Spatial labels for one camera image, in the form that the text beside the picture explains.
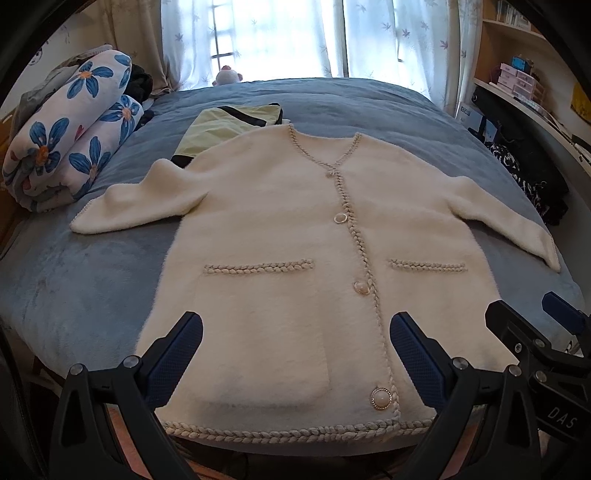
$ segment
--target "floral blanket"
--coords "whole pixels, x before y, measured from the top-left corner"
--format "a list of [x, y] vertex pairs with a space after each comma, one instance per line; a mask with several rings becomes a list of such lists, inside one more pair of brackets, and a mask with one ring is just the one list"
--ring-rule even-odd
[[2, 169], [4, 184], [20, 205], [43, 212], [89, 191], [144, 113], [123, 95], [130, 74], [127, 55], [103, 51], [24, 124]]

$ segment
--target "plush toy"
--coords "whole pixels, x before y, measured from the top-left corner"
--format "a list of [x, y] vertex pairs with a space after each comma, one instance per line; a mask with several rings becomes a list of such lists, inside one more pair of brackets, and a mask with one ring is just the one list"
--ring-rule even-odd
[[213, 86], [216, 85], [229, 85], [231, 83], [238, 83], [242, 81], [242, 73], [237, 73], [236, 70], [232, 70], [230, 65], [224, 65], [217, 74], [216, 79], [213, 81]]

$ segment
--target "shelf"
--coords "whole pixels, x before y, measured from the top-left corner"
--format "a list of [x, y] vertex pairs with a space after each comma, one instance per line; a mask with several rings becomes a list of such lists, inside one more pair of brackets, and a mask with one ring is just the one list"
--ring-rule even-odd
[[537, 50], [541, 50], [545, 53], [551, 53], [554, 56], [558, 56], [554, 47], [545, 39], [543, 35], [530, 30], [524, 30], [523, 28], [513, 27], [496, 20], [482, 20], [483, 25], [487, 25], [493, 29], [497, 34], [502, 35], [508, 39], [516, 41], [518, 43], [526, 44]]
[[[498, 89], [490, 85], [489, 83], [483, 82], [478, 79], [473, 80], [474, 83], [489, 92], [493, 93], [494, 95], [502, 98], [507, 103], [510, 103], [512, 106], [517, 108], [527, 117], [529, 117], [537, 127], [537, 131], [544, 137], [545, 140], [550, 140], [552, 142], [557, 142], [560, 144], [561, 147], [566, 150], [571, 157], [576, 161], [576, 163], [584, 169], [585, 173], [591, 178], [591, 165], [585, 160], [585, 158], [579, 153], [579, 151], [571, 144], [565, 137], [563, 137], [558, 130], [552, 127], [544, 118], [538, 115], [536, 112], [531, 110], [529, 107], [526, 107], [523, 103], [518, 102], [515, 100], [511, 95], [507, 95], [502, 90]], [[571, 165], [565, 165], [564, 168], [571, 170]]]

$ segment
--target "pearl button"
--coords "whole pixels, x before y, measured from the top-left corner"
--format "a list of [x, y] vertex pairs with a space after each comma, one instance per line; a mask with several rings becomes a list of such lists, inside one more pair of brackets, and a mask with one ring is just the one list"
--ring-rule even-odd
[[367, 284], [367, 282], [364, 282], [364, 281], [356, 281], [353, 284], [353, 288], [360, 295], [369, 295], [369, 285]]
[[335, 223], [345, 223], [349, 219], [349, 215], [344, 212], [335, 215]]
[[376, 388], [371, 392], [371, 404], [376, 410], [386, 410], [392, 403], [392, 394], [387, 388]]

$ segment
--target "bookshelf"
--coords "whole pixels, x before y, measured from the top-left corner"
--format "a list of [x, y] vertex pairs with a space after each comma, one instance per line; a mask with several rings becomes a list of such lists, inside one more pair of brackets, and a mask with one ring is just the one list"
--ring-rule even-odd
[[[533, 110], [525, 106], [523, 103], [515, 100], [512, 96], [507, 95], [505, 92], [499, 90], [493, 85], [490, 85], [489, 83], [483, 82], [478, 79], [474, 79], [474, 83], [476, 85], [483, 87], [489, 92], [494, 93], [496, 96], [502, 98], [504, 101], [514, 106], [521, 113], [523, 113], [523, 115], [525, 115], [531, 122], [536, 123], [539, 128], [544, 130], [545, 134], [547, 134], [548, 137], [552, 138], [553, 141], [560, 144], [560, 146], [564, 148], [566, 152], [580, 164], [580, 166], [584, 169], [587, 175], [591, 178], [591, 164], [584, 159], [584, 157], [574, 148], [574, 146], [570, 142], [568, 142], [568, 140], [565, 139], [565, 137], [563, 137], [558, 132], [558, 130], [551, 127], [548, 124], [548, 122], [546, 122], [540, 115], [538, 115]], [[589, 204], [591, 207], [591, 196], [589, 197]]]
[[576, 84], [573, 73], [535, 27], [524, 30], [497, 21], [496, 7], [497, 0], [483, 0], [482, 29], [476, 45], [473, 77], [488, 84], [493, 69], [501, 63], [511, 64], [513, 56], [531, 59], [534, 62], [534, 71], [545, 87], [543, 107], [572, 134], [591, 144], [591, 125], [585, 123], [570, 108]]

